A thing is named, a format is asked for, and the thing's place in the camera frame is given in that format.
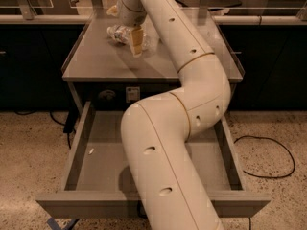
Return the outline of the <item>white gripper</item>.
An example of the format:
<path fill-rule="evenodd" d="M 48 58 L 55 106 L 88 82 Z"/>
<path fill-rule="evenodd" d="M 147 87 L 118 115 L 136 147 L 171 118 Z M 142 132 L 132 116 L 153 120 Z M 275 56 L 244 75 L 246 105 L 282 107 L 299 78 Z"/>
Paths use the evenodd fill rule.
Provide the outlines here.
<path fill-rule="evenodd" d="M 140 0 L 117 0 L 117 4 L 106 11 L 107 15 L 117 16 L 120 21 L 129 27 L 137 27 L 144 23 L 146 10 Z M 135 55 L 142 54 L 144 32 L 141 27 L 130 32 L 130 49 Z"/>

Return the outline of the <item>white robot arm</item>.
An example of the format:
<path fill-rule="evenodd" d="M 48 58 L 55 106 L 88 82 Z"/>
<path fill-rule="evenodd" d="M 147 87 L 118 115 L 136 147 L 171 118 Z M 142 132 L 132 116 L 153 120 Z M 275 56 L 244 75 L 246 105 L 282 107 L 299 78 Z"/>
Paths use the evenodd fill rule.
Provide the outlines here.
<path fill-rule="evenodd" d="M 181 86 L 132 104 L 121 121 L 124 151 L 153 230 L 224 230 L 185 143 L 214 126 L 230 102 L 225 70 L 175 0 L 118 0 L 129 27 L 153 22 Z"/>

